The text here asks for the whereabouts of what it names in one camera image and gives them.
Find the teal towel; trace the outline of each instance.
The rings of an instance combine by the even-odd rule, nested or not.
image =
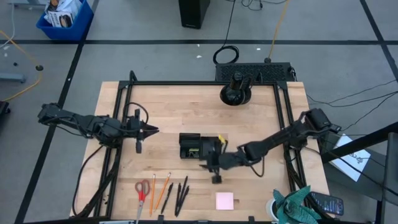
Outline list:
[[[311,208],[301,206],[304,198],[310,193],[310,189],[310,186],[306,186],[288,194],[286,197],[278,190],[274,190],[279,224],[318,223],[317,220],[321,219],[321,216]]]

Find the red-handled scissors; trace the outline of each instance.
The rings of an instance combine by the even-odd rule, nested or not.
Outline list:
[[[137,222],[138,224],[139,218],[142,213],[142,206],[144,205],[145,202],[145,197],[149,194],[150,188],[149,188],[149,181],[148,180],[142,180],[140,182],[136,183],[136,191],[138,193],[138,199],[139,199],[139,206],[138,206],[138,211],[137,211]]]

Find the pink sticky note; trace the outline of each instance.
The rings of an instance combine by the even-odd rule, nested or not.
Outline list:
[[[216,193],[217,210],[234,210],[234,193],[217,192]]]

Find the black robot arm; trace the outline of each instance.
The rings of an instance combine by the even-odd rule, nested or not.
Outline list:
[[[46,125],[65,125],[79,131],[85,138],[96,138],[106,147],[118,147],[124,138],[135,138],[136,152],[141,153],[141,141],[159,132],[155,126],[140,121],[140,110],[127,117],[126,124],[109,116],[82,116],[61,109],[57,104],[44,104],[39,115],[39,123]]]
[[[301,148],[307,145],[309,136],[319,137],[328,131],[337,133],[340,129],[341,127],[330,123],[321,109],[304,111],[299,119],[294,121],[289,127],[262,141],[252,141],[238,146],[237,152],[213,154],[211,155],[213,159],[207,160],[207,165],[202,165],[202,167],[209,170],[228,170],[237,166],[251,166],[260,162],[268,151],[281,144],[289,143],[294,148]]]

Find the black pen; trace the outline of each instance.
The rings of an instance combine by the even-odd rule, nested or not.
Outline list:
[[[163,207],[162,207],[162,211],[160,211],[160,214],[163,214],[163,211],[164,211],[164,209],[166,207],[166,203],[167,203],[167,201],[169,199],[169,196],[170,196],[170,193],[172,192],[172,189],[173,189],[173,183],[170,184],[170,186],[169,186],[169,192],[167,192],[167,196],[166,196],[166,199],[164,200],[164,204],[163,204]]]
[[[175,202],[174,215],[177,216],[178,203],[180,201],[181,183],[178,183],[177,200]]]
[[[185,190],[184,195],[181,196],[181,202],[180,202],[180,206],[179,206],[179,208],[178,208],[176,217],[177,217],[177,216],[180,214],[180,212],[181,212],[182,204],[184,203],[185,197],[187,196],[188,192],[189,192],[189,186],[188,186],[187,189]]]
[[[180,202],[178,203],[178,205],[181,204],[181,200],[182,200],[182,196],[184,195],[184,191],[185,191],[185,186],[187,185],[187,180],[188,180],[188,176],[185,177],[184,180],[184,184],[182,185],[182,190],[181,190],[181,195],[180,195]]]

